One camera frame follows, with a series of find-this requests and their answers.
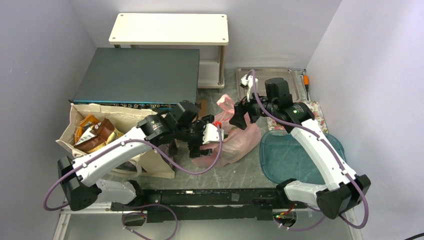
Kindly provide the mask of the pink plastic grocery bag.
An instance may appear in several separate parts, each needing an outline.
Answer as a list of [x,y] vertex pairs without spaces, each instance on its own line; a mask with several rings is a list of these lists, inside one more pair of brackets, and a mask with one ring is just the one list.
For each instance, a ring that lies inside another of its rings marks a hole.
[[252,151],[260,143],[262,131],[257,124],[249,123],[248,114],[244,115],[247,123],[245,130],[230,124],[229,120],[235,113],[235,101],[229,95],[222,95],[216,104],[222,112],[215,116],[215,120],[221,123],[221,129],[224,131],[221,154],[214,165],[219,168],[236,163]]

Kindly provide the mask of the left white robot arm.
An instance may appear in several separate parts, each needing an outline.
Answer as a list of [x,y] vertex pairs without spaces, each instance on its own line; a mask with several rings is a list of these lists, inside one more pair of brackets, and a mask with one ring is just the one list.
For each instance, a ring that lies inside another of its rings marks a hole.
[[97,202],[115,202],[137,210],[145,201],[140,185],[134,180],[108,181],[103,176],[151,150],[166,157],[159,146],[173,140],[186,142],[192,158],[211,155],[212,149],[201,149],[201,146],[218,143],[222,147],[224,130],[215,122],[214,115],[202,118],[198,115],[198,107],[186,100],[171,110],[147,115],[105,147],[75,159],[61,158],[57,163],[59,180],[54,186],[61,186],[72,211],[83,210]]

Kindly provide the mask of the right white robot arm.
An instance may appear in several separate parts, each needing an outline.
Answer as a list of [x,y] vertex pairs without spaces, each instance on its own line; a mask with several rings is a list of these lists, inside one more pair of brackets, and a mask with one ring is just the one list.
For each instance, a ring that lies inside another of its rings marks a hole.
[[240,86],[247,89],[247,95],[234,104],[234,115],[230,124],[245,130],[249,116],[250,123],[259,117],[269,117],[281,124],[303,147],[317,169],[324,183],[321,185],[304,183],[289,179],[282,183],[275,194],[276,203],[287,208],[293,202],[302,202],[316,206],[329,219],[341,217],[342,214],[360,203],[364,204],[365,217],[369,209],[365,194],[371,186],[369,177],[358,175],[321,131],[318,121],[309,107],[303,102],[293,102],[286,80],[275,77],[266,80],[266,95],[260,96],[256,91],[257,79],[251,75],[243,76]]

